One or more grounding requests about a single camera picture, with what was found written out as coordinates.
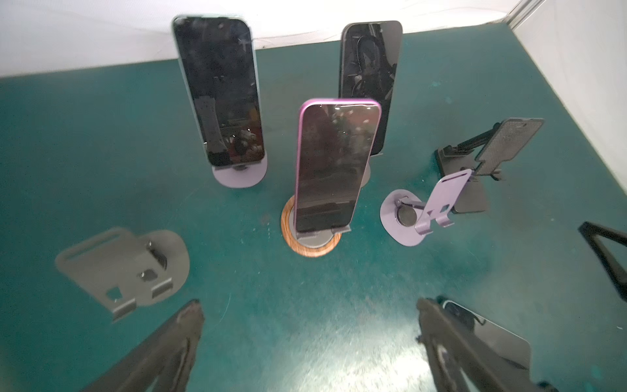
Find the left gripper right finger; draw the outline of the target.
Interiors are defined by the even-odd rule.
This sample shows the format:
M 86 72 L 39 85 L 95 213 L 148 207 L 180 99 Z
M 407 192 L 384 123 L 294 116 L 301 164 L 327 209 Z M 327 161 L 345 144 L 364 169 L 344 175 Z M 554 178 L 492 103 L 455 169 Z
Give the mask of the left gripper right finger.
M 530 373 L 516 369 L 477 338 L 442 302 L 416 303 L 421 335 L 437 391 L 537 391 Z

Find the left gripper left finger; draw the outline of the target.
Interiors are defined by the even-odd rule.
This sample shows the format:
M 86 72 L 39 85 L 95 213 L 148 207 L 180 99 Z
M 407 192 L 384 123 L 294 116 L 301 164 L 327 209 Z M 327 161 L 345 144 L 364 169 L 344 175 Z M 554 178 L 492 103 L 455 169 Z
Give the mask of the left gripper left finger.
M 85 391 L 185 391 L 205 317 L 192 300 Z

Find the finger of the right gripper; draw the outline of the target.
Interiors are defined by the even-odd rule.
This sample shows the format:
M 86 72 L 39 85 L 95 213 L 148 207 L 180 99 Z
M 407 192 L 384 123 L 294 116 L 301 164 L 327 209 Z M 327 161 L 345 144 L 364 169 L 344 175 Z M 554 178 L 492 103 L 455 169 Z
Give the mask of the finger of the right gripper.
M 619 297 L 626 302 L 626 269 L 602 242 L 605 238 L 625 248 L 626 233 L 589 221 L 583 222 L 578 231 L 599 259 Z

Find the silver-edged phone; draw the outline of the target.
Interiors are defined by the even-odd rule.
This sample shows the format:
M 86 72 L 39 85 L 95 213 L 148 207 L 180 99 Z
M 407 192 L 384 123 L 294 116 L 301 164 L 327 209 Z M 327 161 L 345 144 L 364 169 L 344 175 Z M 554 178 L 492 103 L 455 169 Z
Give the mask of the silver-edged phone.
M 442 308 L 508 364 L 530 373 L 532 350 L 527 340 L 452 300 L 443 301 Z

